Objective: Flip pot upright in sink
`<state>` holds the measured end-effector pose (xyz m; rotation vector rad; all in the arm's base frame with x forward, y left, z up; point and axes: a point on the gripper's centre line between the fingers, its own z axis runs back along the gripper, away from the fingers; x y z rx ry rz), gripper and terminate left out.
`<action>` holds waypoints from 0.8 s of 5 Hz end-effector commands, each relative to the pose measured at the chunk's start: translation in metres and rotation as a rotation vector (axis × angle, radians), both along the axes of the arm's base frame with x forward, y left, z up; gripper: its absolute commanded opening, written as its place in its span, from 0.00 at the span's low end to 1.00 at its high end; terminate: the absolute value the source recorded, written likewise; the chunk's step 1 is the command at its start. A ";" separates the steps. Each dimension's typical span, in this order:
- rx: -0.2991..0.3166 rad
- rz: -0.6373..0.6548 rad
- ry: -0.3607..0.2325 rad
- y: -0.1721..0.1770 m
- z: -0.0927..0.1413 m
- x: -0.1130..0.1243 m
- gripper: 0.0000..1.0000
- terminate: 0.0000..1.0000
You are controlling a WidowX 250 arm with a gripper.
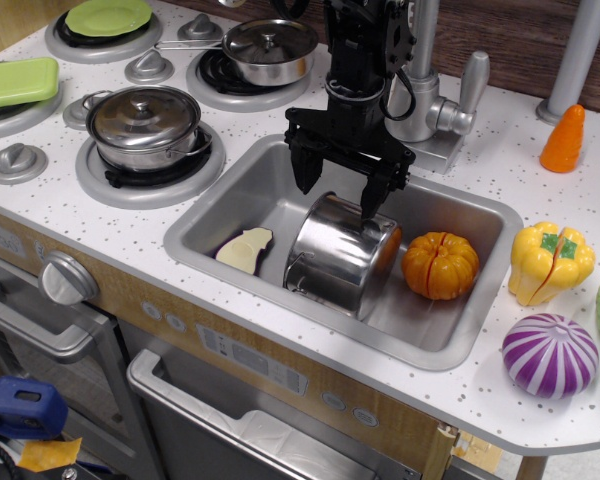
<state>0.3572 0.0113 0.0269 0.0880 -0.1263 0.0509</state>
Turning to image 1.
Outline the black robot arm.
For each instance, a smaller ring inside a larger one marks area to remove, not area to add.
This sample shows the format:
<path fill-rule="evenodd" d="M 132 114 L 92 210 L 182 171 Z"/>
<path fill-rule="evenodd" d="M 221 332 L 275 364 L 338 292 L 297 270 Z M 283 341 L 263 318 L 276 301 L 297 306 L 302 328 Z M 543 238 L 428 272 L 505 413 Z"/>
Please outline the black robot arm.
<path fill-rule="evenodd" d="M 324 110 L 290 108 L 285 142 L 297 187 L 308 193 L 330 161 L 367 178 L 361 217 L 372 218 L 389 193 L 406 185 L 414 153 L 394 138 L 386 121 L 408 119 L 416 104 L 390 114 L 393 80 L 411 85 L 404 66 L 416 39 L 405 1 L 327 1 L 325 32 L 331 64 L 325 77 Z"/>

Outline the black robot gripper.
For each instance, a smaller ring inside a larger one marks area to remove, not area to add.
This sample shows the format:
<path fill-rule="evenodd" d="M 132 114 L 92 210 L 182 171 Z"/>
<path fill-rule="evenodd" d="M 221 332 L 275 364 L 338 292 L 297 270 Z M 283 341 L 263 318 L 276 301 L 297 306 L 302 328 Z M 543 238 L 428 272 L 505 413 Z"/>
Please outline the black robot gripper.
<path fill-rule="evenodd" d="M 291 151 L 296 186 L 308 194 L 328 160 L 367 177 L 360 200 L 361 218 L 372 219 L 390 192 L 406 186 L 415 154 L 385 126 L 390 82 L 352 90 L 329 78 L 325 110 L 291 107 L 285 142 Z"/>

